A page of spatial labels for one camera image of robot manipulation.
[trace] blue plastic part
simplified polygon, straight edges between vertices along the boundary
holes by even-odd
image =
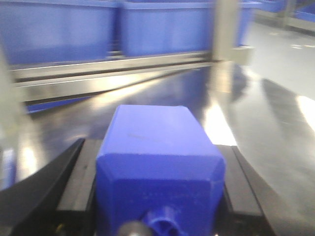
[[[297,9],[295,11],[295,17],[301,20],[315,22],[315,3]]]
[[[241,20],[235,45],[244,44],[258,2],[240,3]],[[213,44],[212,2],[124,2],[121,44],[126,56],[209,50]]]
[[[260,10],[269,12],[280,12],[284,11],[287,0],[258,0],[261,2]]]
[[[121,105],[96,160],[97,235],[142,220],[155,236],[209,236],[224,172],[186,107]]]
[[[0,40],[10,64],[104,59],[116,2],[0,0]]]
[[[55,102],[39,103],[39,104],[27,106],[27,110],[29,113],[41,112],[41,111],[51,109],[54,107],[59,107],[59,106],[68,105],[74,102],[79,102],[88,98],[89,97],[79,97],[79,98],[73,98],[73,99],[67,99],[67,100],[61,100],[61,101],[55,101]]]

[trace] gray floor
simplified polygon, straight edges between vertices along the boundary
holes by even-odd
[[[315,100],[315,32],[284,30],[257,17],[246,43],[255,47],[252,71]]]

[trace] blue storage bin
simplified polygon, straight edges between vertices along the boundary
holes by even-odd
[[[301,20],[315,22],[315,3],[297,9],[295,11],[295,17]]]
[[[243,44],[257,2],[240,3],[235,45]],[[211,2],[124,2],[121,44],[126,56],[209,50],[215,4]]]
[[[106,58],[116,2],[0,0],[0,39],[10,64]]]
[[[287,0],[259,0],[261,2],[260,10],[269,12],[284,11]]]

